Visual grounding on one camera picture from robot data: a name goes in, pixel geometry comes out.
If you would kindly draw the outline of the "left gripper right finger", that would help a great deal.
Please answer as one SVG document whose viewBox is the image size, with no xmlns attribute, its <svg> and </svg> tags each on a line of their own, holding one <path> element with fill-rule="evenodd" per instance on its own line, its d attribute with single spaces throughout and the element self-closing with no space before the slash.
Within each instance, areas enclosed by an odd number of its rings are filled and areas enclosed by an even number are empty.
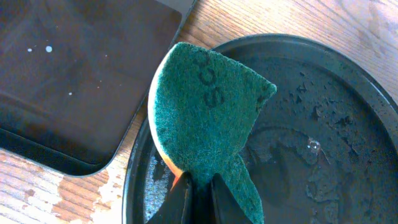
<svg viewBox="0 0 398 224">
<path fill-rule="evenodd" d="M 252 224 L 218 173 L 211 180 L 211 204 L 210 220 L 214 224 Z"/>
</svg>

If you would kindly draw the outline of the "green yellow sponge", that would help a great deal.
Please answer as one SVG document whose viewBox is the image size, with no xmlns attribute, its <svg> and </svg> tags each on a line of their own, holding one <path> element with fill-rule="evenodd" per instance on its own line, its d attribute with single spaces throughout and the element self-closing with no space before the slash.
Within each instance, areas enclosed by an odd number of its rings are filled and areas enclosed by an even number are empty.
<svg viewBox="0 0 398 224">
<path fill-rule="evenodd" d="M 172 173 L 189 172 L 199 200 L 219 174 L 253 223 L 264 213 L 240 151 L 276 91 L 251 68 L 186 42 L 169 50 L 149 90 L 150 131 Z"/>
</svg>

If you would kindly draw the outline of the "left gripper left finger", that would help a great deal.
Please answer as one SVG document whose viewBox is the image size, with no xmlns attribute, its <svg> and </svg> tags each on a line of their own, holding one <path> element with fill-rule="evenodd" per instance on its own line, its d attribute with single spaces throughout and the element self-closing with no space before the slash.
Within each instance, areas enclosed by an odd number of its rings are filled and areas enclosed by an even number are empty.
<svg viewBox="0 0 398 224">
<path fill-rule="evenodd" d="M 192 204 L 192 175 L 189 172 L 184 172 L 147 224 L 191 224 Z"/>
</svg>

